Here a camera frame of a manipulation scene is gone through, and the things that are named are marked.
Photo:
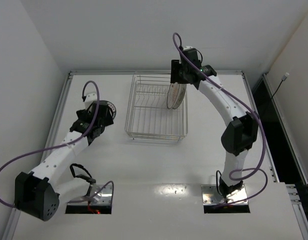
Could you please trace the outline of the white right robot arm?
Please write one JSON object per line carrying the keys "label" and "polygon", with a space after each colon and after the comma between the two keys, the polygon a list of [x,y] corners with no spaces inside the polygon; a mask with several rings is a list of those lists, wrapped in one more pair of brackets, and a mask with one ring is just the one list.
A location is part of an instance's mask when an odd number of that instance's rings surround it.
{"label": "white right robot arm", "polygon": [[171,82],[193,85],[208,98],[226,126],[221,136],[225,162],[218,182],[218,193],[226,198],[243,186],[242,171],[248,151],[257,139],[258,124],[219,88],[221,82],[216,71],[210,65],[202,66],[197,49],[186,46],[181,51],[180,60],[171,61]]}

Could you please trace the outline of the green rimmed white plate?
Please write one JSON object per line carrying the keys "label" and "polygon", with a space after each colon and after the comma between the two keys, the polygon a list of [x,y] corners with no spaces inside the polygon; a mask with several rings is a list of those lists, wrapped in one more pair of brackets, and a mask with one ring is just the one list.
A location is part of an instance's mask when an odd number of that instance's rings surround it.
{"label": "green rimmed white plate", "polygon": [[106,103],[107,103],[108,107],[110,108],[111,116],[112,116],[112,119],[114,120],[116,115],[117,115],[117,109],[112,102],[106,101]]}

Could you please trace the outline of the orange patterned white plate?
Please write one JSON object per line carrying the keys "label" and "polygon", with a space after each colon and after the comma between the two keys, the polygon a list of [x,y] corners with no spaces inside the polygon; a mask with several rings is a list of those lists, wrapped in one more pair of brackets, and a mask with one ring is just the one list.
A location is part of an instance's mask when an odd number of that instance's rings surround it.
{"label": "orange patterned white plate", "polygon": [[166,98],[166,107],[168,109],[177,109],[180,104],[182,85],[179,83],[171,83]]}

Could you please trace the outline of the metal wire dish rack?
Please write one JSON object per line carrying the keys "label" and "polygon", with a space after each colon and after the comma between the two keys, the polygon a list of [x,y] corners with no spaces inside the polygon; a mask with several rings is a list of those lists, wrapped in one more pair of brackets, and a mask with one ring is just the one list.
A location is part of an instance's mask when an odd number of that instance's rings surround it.
{"label": "metal wire dish rack", "polygon": [[187,91],[177,109],[168,109],[170,84],[170,75],[134,73],[124,128],[130,138],[177,143],[187,136]]}

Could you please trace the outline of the black line patterned plate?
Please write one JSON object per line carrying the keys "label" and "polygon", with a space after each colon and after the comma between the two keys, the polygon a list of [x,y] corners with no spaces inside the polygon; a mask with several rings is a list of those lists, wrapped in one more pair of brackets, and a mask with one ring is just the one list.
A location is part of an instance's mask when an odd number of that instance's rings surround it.
{"label": "black line patterned plate", "polygon": [[183,102],[183,99],[185,97],[186,91],[187,91],[187,85],[186,84],[180,84],[179,89],[178,89],[177,98],[176,98],[175,103],[172,107],[173,109],[177,109],[181,105],[181,103]]}

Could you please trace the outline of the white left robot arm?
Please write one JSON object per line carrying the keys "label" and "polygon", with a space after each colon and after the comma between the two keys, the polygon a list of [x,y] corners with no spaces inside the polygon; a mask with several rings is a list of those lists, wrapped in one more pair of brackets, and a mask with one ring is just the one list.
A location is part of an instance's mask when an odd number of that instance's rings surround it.
{"label": "white left robot arm", "polygon": [[65,145],[54,150],[29,173],[21,172],[16,177],[14,205],[21,212],[46,222],[60,205],[97,203],[101,199],[105,186],[97,185],[89,172],[76,175],[73,168],[82,168],[82,165],[74,160],[105,127],[114,123],[117,110],[113,103],[100,100],[76,114],[78,119],[64,138]]}

